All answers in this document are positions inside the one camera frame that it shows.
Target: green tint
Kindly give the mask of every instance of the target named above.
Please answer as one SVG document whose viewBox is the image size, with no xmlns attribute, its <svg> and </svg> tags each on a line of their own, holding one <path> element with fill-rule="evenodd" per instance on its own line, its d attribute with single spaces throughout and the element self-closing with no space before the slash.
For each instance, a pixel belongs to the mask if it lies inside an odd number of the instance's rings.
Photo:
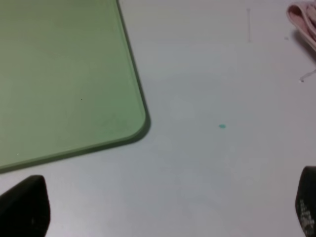
<svg viewBox="0 0 316 237">
<path fill-rule="evenodd" d="M 0 6 L 0 168 L 139 135 L 147 116 L 115 0 Z"/>
</svg>

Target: white surface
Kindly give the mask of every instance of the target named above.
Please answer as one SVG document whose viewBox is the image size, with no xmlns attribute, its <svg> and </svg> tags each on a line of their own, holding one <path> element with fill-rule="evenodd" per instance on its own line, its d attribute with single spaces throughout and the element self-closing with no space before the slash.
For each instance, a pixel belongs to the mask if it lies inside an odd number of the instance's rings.
<svg viewBox="0 0 316 237">
<path fill-rule="evenodd" d="M 122 2 L 148 135 L 0 175 L 0 193 L 44 175 L 48 237 L 302 237 L 294 201 L 303 167 L 316 165 L 316 75 L 299 83 L 315 61 L 288 4 Z"/>
</svg>

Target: pink cloth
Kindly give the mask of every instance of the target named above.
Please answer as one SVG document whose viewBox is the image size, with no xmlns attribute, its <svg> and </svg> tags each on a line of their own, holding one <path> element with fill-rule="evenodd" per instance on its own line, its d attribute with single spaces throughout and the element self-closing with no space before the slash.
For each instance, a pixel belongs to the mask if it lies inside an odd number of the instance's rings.
<svg viewBox="0 0 316 237">
<path fill-rule="evenodd" d="M 287 9 L 287 17 L 316 51 L 316 1 L 296 2 Z"/>
</svg>

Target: green glass board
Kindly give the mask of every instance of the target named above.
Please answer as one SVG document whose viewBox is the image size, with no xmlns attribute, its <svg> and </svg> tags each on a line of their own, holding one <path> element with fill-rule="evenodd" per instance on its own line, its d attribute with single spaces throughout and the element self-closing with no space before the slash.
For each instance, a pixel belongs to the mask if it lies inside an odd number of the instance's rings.
<svg viewBox="0 0 316 237">
<path fill-rule="evenodd" d="M 145 129 L 115 0 L 0 0 L 0 32 L 0 171 Z"/>
</svg>

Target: thin line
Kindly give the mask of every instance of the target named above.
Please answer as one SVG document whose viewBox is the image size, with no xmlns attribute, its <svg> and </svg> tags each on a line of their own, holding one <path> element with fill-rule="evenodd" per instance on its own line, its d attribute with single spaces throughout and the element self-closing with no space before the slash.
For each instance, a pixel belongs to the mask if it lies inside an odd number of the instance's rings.
<svg viewBox="0 0 316 237">
<path fill-rule="evenodd" d="M 248 43 L 251 43 L 250 8 L 247 8 L 247 22 L 248 22 Z"/>
<path fill-rule="evenodd" d="M 301 78 L 300 78 L 300 82 L 304 82 L 304 80 L 308 77 L 310 77 L 311 75 L 315 74 L 316 73 L 316 69 L 312 72 L 309 72 L 309 73 L 306 73 L 305 75 L 303 75 Z"/>
</svg>

